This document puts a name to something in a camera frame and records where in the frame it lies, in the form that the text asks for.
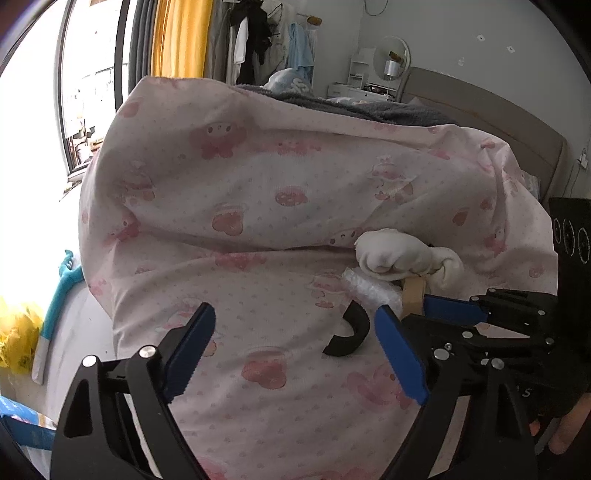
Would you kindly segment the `person right hand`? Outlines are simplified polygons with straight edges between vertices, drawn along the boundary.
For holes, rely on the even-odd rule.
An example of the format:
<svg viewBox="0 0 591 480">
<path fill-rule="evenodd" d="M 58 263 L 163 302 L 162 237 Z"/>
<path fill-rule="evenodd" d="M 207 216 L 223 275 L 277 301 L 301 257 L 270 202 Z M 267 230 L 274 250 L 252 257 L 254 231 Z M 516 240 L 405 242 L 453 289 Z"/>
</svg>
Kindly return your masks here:
<svg viewBox="0 0 591 480">
<path fill-rule="evenodd" d="M 591 394 L 585 393 L 573 409 L 559 422 L 557 430 L 548 442 L 553 454 L 564 454 L 583 427 L 591 410 Z"/>
</svg>

